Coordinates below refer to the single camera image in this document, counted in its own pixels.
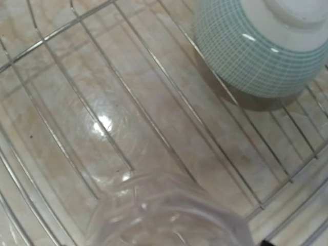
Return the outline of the clear glass cup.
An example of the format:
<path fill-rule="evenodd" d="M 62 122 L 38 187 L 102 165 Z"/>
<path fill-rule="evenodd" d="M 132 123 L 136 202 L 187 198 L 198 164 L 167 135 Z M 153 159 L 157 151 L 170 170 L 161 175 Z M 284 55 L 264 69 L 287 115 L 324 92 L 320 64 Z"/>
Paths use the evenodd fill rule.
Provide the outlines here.
<path fill-rule="evenodd" d="M 85 245 L 253 245 L 247 222 L 184 175 L 131 172 L 102 184 Z"/>

